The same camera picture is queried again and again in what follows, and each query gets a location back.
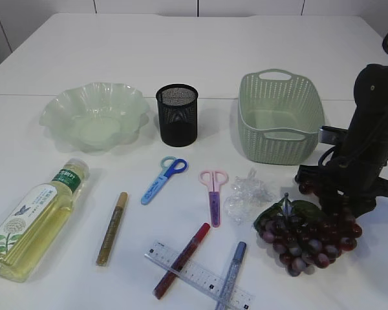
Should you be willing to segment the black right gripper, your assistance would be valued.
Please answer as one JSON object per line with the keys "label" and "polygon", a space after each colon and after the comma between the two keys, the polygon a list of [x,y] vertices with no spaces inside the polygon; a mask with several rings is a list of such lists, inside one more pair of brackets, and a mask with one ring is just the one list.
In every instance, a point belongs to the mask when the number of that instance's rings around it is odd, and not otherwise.
{"label": "black right gripper", "polygon": [[324,165],[329,154],[322,155],[316,166],[300,165],[295,176],[299,191],[317,196],[324,213],[340,212],[349,205],[352,215],[359,218],[375,209],[377,197],[388,198],[388,180],[380,177],[388,158],[383,165],[361,161],[342,167],[335,157]]}

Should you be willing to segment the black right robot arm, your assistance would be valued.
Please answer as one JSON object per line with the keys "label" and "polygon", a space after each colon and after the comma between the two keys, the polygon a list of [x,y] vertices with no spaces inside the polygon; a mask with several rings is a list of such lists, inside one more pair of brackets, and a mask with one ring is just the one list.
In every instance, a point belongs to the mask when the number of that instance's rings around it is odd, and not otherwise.
{"label": "black right robot arm", "polygon": [[368,64],[354,84],[356,109],[347,129],[322,126],[318,141],[330,145],[314,166],[300,165],[299,191],[315,194],[330,215],[348,208],[359,217],[388,198],[380,173],[388,162],[388,65]]}

